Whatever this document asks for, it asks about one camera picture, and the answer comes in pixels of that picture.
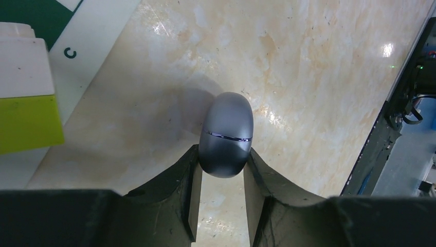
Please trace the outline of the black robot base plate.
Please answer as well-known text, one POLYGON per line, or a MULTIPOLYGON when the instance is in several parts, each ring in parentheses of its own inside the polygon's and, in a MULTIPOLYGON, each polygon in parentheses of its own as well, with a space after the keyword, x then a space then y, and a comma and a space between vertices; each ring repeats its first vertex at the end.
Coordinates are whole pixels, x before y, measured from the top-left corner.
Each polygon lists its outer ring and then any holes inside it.
POLYGON ((435 17, 385 101, 343 196, 412 195, 435 153, 435 17))

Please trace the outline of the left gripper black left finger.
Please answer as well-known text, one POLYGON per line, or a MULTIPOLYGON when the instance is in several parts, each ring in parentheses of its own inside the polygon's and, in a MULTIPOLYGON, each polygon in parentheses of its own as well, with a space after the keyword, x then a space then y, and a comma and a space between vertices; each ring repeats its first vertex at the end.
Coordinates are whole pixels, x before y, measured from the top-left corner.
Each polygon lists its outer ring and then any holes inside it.
POLYGON ((109 189, 1 191, 1 246, 190 246, 202 170, 198 145, 120 195, 109 189))

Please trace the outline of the grey lavender earbud case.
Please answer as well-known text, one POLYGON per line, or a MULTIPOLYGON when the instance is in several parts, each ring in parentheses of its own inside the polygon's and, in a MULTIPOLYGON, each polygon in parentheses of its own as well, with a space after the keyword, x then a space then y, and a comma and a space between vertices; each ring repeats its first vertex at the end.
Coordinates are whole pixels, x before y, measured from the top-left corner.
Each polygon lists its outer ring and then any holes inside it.
POLYGON ((198 154, 204 172, 232 178, 244 168, 252 145, 253 112, 241 94, 219 94, 208 109, 200 135, 198 154))

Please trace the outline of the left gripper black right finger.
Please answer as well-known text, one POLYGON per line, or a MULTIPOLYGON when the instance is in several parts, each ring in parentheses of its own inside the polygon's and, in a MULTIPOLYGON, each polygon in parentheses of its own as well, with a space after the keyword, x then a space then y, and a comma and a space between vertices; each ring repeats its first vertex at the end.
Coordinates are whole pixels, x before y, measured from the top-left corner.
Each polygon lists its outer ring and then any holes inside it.
POLYGON ((435 246, 435 199, 323 198, 251 150, 243 171, 251 246, 435 246))

